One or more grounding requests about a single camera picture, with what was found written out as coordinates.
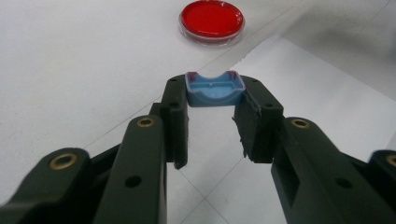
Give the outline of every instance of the screw hole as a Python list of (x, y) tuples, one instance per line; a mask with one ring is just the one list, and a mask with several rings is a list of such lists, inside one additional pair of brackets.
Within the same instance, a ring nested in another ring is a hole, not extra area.
[(62, 170), (73, 165), (76, 161), (76, 154), (65, 153), (52, 159), (52, 161), (49, 163), (49, 168), (52, 170)]
[(344, 188), (344, 189), (352, 189), (352, 183), (349, 182), (349, 180), (338, 177), (335, 179), (335, 183), (337, 183), (338, 186)]
[(142, 183), (142, 178), (138, 175), (133, 175), (125, 180), (125, 186), (132, 189), (140, 185)]
[(291, 124), (293, 124), (297, 128), (301, 128), (301, 129), (309, 128), (309, 123), (302, 119), (294, 119), (291, 121)]
[(150, 118), (140, 119), (140, 120), (137, 122), (137, 125), (138, 125), (139, 127), (143, 127), (143, 128), (147, 128), (147, 127), (149, 127), (149, 126), (151, 126), (151, 125), (153, 125), (153, 124), (154, 124), (154, 119), (150, 119)]
[(170, 103), (169, 105), (172, 107), (178, 107), (178, 103), (176, 103), (176, 102)]

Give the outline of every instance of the red petri dish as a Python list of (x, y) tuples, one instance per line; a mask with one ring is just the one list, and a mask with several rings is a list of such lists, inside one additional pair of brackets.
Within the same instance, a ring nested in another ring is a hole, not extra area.
[(216, 0), (196, 1), (180, 14), (182, 33), (204, 44), (227, 44), (238, 39), (245, 25), (242, 12)]

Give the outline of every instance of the white tabletop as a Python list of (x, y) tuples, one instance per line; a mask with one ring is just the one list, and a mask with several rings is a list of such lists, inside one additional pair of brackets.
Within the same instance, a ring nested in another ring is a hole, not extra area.
[[(240, 42), (178, 30), (191, 1), (0, 3), (0, 203), (45, 155), (118, 144), (168, 78), (228, 69), (260, 80), (286, 116), (367, 161), (396, 149), (395, 0), (233, 0)], [(285, 223), (270, 165), (243, 159), (232, 107), (189, 108), (189, 163), (168, 164), (168, 223)]]

